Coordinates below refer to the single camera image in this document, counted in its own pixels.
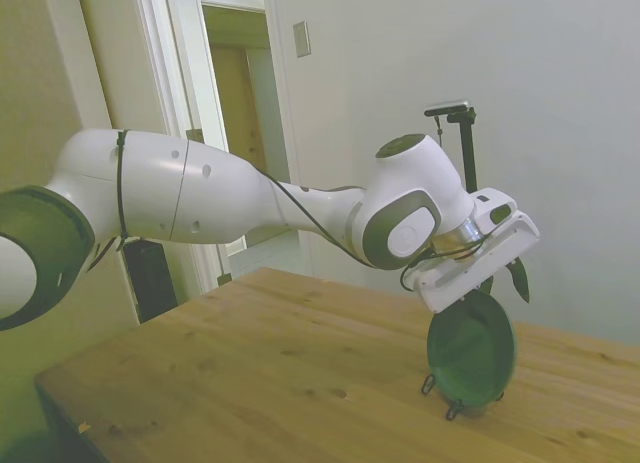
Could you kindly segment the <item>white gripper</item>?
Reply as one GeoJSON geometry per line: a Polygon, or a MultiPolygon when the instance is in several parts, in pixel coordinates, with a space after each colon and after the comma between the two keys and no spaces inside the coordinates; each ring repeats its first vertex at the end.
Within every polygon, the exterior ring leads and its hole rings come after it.
{"type": "Polygon", "coordinates": [[[529,303],[528,276],[521,256],[539,238],[539,231],[531,218],[517,211],[482,244],[474,245],[474,253],[469,257],[462,260],[441,257],[420,262],[412,271],[412,289],[431,312],[440,313],[473,289],[490,293],[493,275],[506,268],[515,290],[523,301],[529,303]]]}

